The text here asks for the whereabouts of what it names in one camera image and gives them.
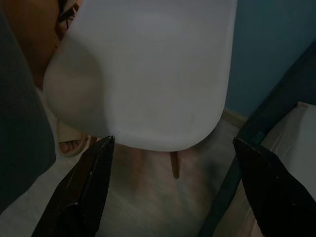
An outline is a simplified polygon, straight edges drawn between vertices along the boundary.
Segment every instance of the blue wall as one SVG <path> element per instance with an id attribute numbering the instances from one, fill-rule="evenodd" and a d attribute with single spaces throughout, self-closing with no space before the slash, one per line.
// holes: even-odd
<path id="1" fill-rule="evenodd" d="M 316 38 L 316 0 L 238 0 L 226 108 L 250 116 Z"/>

